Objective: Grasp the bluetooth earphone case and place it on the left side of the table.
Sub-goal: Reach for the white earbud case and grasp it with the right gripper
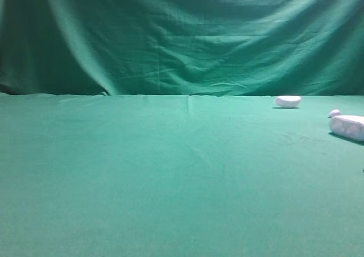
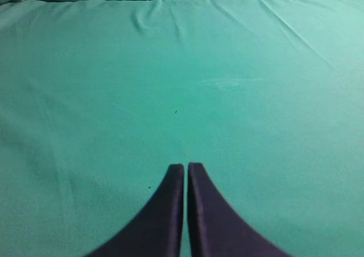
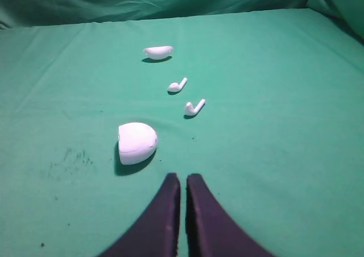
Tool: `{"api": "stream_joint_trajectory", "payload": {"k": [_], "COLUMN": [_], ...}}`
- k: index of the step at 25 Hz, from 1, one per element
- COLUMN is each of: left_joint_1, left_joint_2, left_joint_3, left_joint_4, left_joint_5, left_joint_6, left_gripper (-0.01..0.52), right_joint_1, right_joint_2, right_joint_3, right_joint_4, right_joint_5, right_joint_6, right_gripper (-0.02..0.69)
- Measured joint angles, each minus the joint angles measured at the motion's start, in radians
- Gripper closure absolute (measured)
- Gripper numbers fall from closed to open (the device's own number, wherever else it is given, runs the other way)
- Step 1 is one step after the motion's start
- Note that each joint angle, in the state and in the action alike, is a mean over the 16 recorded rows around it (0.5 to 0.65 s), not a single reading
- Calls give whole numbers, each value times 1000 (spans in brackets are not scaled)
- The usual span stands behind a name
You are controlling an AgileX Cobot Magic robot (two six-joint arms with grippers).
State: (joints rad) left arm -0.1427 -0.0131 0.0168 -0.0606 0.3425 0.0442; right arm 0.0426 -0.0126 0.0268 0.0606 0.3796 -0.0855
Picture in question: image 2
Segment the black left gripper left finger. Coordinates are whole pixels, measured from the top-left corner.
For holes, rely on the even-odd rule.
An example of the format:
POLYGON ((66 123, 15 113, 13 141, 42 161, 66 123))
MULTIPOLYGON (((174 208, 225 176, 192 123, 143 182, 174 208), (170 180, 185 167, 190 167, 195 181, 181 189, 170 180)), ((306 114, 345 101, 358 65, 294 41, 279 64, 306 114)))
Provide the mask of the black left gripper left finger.
POLYGON ((171 164, 140 212, 88 256, 179 256, 183 218, 184 166, 171 164))

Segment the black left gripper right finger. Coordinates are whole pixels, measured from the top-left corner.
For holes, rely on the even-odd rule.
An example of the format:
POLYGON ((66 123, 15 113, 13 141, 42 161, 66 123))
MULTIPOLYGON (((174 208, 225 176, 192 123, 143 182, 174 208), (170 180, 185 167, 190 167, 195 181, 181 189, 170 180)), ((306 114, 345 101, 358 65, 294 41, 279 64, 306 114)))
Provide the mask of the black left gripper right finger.
POLYGON ((187 221, 192 256, 288 256, 233 210, 201 163, 188 165, 187 221))

